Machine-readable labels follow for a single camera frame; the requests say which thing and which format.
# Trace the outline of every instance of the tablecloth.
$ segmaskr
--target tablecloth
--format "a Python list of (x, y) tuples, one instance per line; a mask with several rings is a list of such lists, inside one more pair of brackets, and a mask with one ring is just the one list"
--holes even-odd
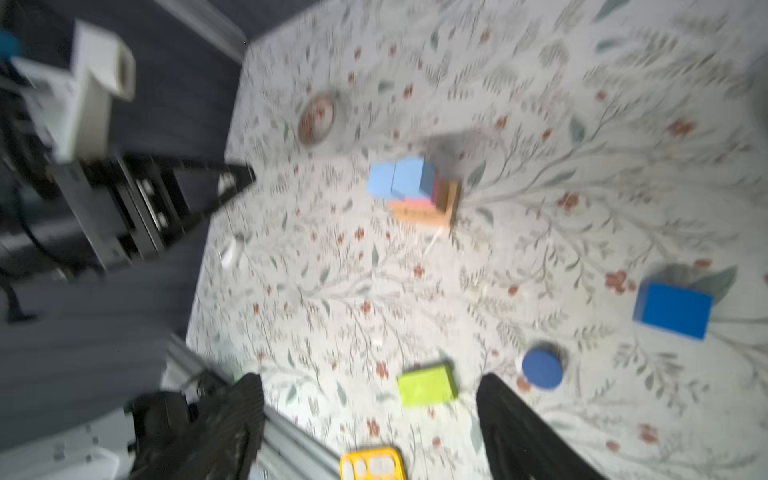
[[(768, 157), (744, 73), (767, 9), (310, 9), (247, 52), (227, 158), (257, 184), (212, 220), (188, 344), (260, 372), (268, 403), (338, 452), (398, 447), (411, 480), (489, 477), (474, 400), (489, 372), (609, 478), (764, 478)], [(308, 150), (300, 111), (327, 90), (349, 109)], [(407, 154), (462, 180), (451, 231), (399, 225), (366, 193), (371, 163)], [(717, 300), (704, 341), (632, 320), (670, 264)], [(542, 340), (568, 358), (551, 392), (518, 371)], [(441, 361), (458, 400), (404, 409), (398, 375)]]

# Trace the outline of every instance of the lime green block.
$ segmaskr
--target lime green block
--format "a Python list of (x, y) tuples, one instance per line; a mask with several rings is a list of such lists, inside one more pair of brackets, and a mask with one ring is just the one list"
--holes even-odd
[(458, 396), (451, 367), (443, 364), (431, 369), (404, 373), (397, 384), (400, 399), (406, 407), (446, 403)]

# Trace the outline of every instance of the light blue block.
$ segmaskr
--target light blue block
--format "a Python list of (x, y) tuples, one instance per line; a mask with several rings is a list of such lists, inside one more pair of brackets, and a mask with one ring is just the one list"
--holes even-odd
[(406, 200), (431, 200), (435, 167), (424, 157), (407, 157), (397, 162), (392, 192)]
[(703, 339), (711, 309), (710, 295), (675, 285), (649, 283), (638, 292), (634, 317), (649, 326)]
[(368, 193), (384, 200), (402, 200), (392, 192), (395, 164), (374, 164), (368, 176)]

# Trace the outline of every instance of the wooden block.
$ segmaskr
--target wooden block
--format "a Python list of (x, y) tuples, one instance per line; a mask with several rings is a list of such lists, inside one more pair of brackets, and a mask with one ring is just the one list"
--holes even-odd
[(401, 222), (451, 228), (456, 219), (456, 209), (458, 208), (458, 198), (462, 192), (462, 184), (459, 180), (444, 180), (443, 187), (448, 191), (445, 212), (413, 210), (403, 207), (392, 209), (395, 218)]
[(425, 211), (425, 212), (439, 212), (444, 213), (446, 207), (448, 206), (448, 182), (447, 181), (441, 181), (440, 185), (437, 187), (437, 199), (435, 200), (435, 204), (432, 205), (428, 202), (423, 203), (414, 203), (414, 202), (407, 202), (407, 201), (399, 201), (399, 200), (392, 200), (389, 202), (389, 207), (392, 208), (392, 210), (417, 210), (417, 211)]

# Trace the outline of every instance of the stacked blocks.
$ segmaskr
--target stacked blocks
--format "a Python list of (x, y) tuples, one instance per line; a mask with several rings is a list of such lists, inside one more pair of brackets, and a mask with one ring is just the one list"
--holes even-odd
[(411, 223), (450, 227), (455, 219), (460, 183), (442, 180), (423, 157), (394, 164), (374, 164), (368, 192), (389, 200), (395, 218)]

